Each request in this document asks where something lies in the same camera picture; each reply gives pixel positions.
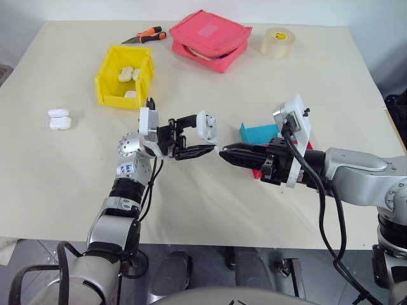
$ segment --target table surface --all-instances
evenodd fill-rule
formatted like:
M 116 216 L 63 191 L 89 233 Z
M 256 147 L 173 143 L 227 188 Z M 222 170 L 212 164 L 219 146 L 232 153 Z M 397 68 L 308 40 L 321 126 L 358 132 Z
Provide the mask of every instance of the table surface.
M 175 22 L 47 22 L 14 73 L 0 88 L 0 236 L 83 241 L 116 170 L 116 143 L 137 131 L 138 111 L 97 105 L 93 80 L 111 44 Z M 249 47 L 225 74 L 171 51 L 172 38 L 153 49 L 149 94 L 160 122 L 202 109 L 218 121 L 220 146 L 240 142 L 238 128 L 273 123 L 274 107 L 299 93 L 311 108 L 315 149 L 353 149 L 391 157 L 403 149 L 384 103 L 344 27 L 287 25 L 295 33 L 291 56 L 259 53 L 272 25 L 252 25 Z M 47 110 L 70 110 L 72 128 L 48 128 Z M 189 144 L 199 144 L 193 130 Z M 254 247 L 324 248 L 317 194 L 265 184 L 212 152 L 165 162 L 157 178 L 141 242 Z M 376 243 L 373 207 L 344 204 L 348 248 Z M 328 198 L 326 231 L 340 235 Z

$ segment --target tape roll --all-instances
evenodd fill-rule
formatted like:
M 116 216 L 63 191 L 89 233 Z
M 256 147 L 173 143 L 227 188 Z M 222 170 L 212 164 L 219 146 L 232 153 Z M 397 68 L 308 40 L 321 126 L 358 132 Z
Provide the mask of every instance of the tape roll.
M 283 59 L 289 55 L 294 42 L 295 35 L 291 31 L 283 27 L 272 27 L 266 31 L 260 53 L 271 59 Z

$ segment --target cyan object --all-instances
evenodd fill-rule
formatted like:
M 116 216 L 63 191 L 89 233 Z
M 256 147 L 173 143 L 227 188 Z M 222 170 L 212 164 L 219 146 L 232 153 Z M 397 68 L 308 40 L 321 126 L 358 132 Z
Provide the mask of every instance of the cyan object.
M 279 133 L 279 129 L 276 124 L 246 128 L 242 123 L 239 132 L 243 142 L 263 145 L 269 143 L 272 137 L 276 137 Z

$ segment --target gray floor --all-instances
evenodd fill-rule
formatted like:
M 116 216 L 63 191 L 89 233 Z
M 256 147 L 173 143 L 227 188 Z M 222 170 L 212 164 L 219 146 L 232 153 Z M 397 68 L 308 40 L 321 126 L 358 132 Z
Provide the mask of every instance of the gray floor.
M 85 243 L 73 243 L 83 252 Z M 8 266 L 0 266 L 0 304 L 7 304 L 8 289 L 14 274 L 21 267 L 31 264 L 57 264 L 55 253 L 57 241 L 20 240 Z M 184 250 L 193 258 L 193 274 L 190 287 L 235 284 L 235 273 L 224 264 L 224 247 L 180 246 L 180 245 L 141 245 L 149 257 L 150 268 L 138 280 L 123 279 L 121 304 L 145 304 L 147 287 L 156 269 L 167 254 L 174 250 Z M 336 273 L 331 257 L 325 250 L 258 249 L 266 265 L 276 257 L 299 258 L 302 266 L 305 293 L 309 301 L 317 304 L 351 304 L 357 292 Z M 373 281 L 370 251 L 348 251 L 344 263 L 355 277 L 377 297 L 387 303 L 388 292 L 377 287 Z M 56 271 L 29 273 L 22 286 L 22 304 L 27 304 L 39 290 L 57 276 Z M 279 274 L 271 274 L 276 290 L 293 294 L 291 281 Z

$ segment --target pink bag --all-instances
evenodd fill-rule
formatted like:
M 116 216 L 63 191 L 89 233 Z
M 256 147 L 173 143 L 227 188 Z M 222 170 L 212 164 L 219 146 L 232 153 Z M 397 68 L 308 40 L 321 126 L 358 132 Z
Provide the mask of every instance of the pink bag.
M 247 48 L 251 27 L 199 10 L 170 29 L 172 51 L 223 73 Z

